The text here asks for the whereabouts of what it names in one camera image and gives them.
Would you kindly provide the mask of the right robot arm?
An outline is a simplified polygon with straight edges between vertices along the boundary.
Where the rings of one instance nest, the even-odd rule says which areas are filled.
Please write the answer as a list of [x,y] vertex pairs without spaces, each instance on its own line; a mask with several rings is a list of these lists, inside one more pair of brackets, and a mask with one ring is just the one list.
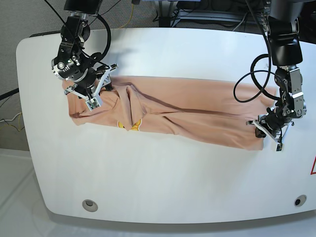
[[[52,72],[60,80],[73,83],[65,93],[73,93],[88,102],[96,100],[100,90],[112,90],[109,72],[117,65],[107,65],[102,60],[111,45],[111,30],[106,20],[99,14],[100,0],[68,0],[64,10],[70,13],[63,22],[61,43],[58,54],[52,60]],[[92,55],[84,51],[84,43],[90,36],[87,16],[95,16],[105,26],[107,32],[106,46],[103,52]]]

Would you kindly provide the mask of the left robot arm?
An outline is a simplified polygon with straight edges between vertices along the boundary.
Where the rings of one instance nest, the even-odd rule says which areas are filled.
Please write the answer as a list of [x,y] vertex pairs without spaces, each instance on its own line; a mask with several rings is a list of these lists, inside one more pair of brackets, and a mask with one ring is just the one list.
[[[294,119],[302,118],[306,112],[306,103],[302,91],[303,78],[298,64],[303,61],[299,42],[298,17],[305,4],[304,0],[266,0],[262,3],[264,10],[259,19],[250,1],[246,5],[257,27],[259,28],[267,53],[256,57],[250,67],[248,75],[258,88],[258,93],[245,103],[251,102],[259,95],[275,101],[275,106],[267,108],[265,115],[259,115],[255,120],[249,120],[248,125],[255,126],[257,138],[270,137],[281,150],[286,131],[293,126]],[[267,77],[274,75],[276,85],[279,87],[279,96],[274,96],[266,90],[267,83],[260,85],[255,77],[258,72],[255,66],[263,58],[268,59]]]

